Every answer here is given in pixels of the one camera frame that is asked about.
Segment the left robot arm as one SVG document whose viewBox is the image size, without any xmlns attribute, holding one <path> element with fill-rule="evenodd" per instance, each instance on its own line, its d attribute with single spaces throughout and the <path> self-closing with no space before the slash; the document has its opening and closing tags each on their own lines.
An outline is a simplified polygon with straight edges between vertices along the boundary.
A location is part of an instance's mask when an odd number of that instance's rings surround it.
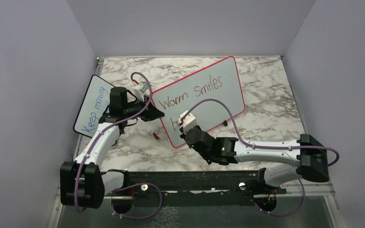
<svg viewBox="0 0 365 228">
<path fill-rule="evenodd" d="M 138 84 L 131 90 L 114 87 L 110 90 L 109 105 L 99 118 L 94 136 L 87 147 L 72 162 L 60 167 L 60 200 L 63 205 L 74 206 L 82 212 L 86 208 L 97 209 L 104 196 L 111 191 L 125 195 L 130 190 L 130 181 L 123 171 L 101 173 L 100 168 L 110 150 L 131 119 L 153 121 L 164 113 L 151 104 L 148 85 Z"/>
</svg>

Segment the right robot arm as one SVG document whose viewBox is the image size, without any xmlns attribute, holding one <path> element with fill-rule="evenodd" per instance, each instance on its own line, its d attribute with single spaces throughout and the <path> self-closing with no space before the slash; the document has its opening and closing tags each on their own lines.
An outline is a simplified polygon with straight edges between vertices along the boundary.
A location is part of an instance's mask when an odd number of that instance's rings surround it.
<svg viewBox="0 0 365 228">
<path fill-rule="evenodd" d="M 324 183 L 330 180 L 327 147 L 313 136 L 301 134 L 300 139 L 283 142 L 241 142 L 234 137 L 212 137 L 198 127 L 181 133 L 180 137 L 208 164 L 241 162 L 274 162 L 277 165 L 261 170 L 255 187 L 267 193 L 274 187 L 297 179 Z"/>
</svg>

